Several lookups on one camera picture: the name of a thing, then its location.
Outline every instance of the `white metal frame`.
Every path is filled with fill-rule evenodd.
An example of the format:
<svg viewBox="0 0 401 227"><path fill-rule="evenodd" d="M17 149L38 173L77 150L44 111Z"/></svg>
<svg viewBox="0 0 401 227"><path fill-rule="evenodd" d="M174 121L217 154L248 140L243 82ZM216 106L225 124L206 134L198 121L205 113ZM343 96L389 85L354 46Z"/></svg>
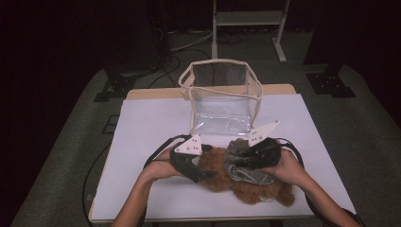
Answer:
<svg viewBox="0 0 401 227"><path fill-rule="evenodd" d="M283 48L280 45L284 24L288 15L289 1L286 0L283 10L271 11L228 11L218 12L217 0L213 1L213 41L212 59L218 58L218 26L265 26L278 25L277 36L272 38L279 61L286 63Z"/></svg>

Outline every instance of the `person's left hand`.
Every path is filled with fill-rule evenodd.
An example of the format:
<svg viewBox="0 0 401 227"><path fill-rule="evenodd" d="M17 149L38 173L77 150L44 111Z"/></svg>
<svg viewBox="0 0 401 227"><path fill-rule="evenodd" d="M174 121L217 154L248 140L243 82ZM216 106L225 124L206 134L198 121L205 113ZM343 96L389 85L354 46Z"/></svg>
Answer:
<svg viewBox="0 0 401 227"><path fill-rule="evenodd" d="M154 181L158 179L170 178L172 176L182 176L170 163L171 148L165 149L153 162L142 171L141 175L146 175Z"/></svg>

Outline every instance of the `brown fur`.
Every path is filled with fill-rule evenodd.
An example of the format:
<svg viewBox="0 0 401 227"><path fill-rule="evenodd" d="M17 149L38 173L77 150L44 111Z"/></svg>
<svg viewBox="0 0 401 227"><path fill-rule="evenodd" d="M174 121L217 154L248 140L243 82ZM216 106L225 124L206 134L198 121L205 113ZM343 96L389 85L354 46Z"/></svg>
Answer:
<svg viewBox="0 0 401 227"><path fill-rule="evenodd" d="M213 148L211 151L205 151L200 156L198 163L200 169L218 173L214 177L201 181L205 187L215 192L232 189L241 201L248 204L260 202L259 196L266 199L276 198L278 202L285 206L291 206L294 203L295 199L291 184L276 180L269 185L258 185L232 180L223 168L223 157L226 150L226 148Z"/></svg>

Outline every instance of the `forearm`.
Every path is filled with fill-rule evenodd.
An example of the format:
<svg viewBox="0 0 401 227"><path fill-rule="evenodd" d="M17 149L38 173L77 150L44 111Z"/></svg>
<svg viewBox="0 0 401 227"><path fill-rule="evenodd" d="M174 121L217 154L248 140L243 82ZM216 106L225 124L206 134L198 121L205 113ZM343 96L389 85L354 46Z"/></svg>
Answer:
<svg viewBox="0 0 401 227"><path fill-rule="evenodd" d="M126 202L115 218L113 227L136 227L148 203L150 188L154 180L139 176Z"/></svg>
<svg viewBox="0 0 401 227"><path fill-rule="evenodd" d="M358 226L312 178L306 179L300 187L315 205L316 209L327 219L343 227Z"/></svg>

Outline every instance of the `gray cloth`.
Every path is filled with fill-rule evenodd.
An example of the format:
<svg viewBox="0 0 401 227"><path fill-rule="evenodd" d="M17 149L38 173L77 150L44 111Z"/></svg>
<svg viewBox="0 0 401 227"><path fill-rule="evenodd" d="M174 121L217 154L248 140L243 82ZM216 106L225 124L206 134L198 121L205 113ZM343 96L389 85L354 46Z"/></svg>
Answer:
<svg viewBox="0 0 401 227"><path fill-rule="evenodd" d="M235 163L238 163L238 161L246 159L244 154L248 149L248 140L237 139L231 141L223 158L224 170L234 181L244 181L261 185L273 183L276 178L268 173L252 170L245 166L235 166Z"/></svg>

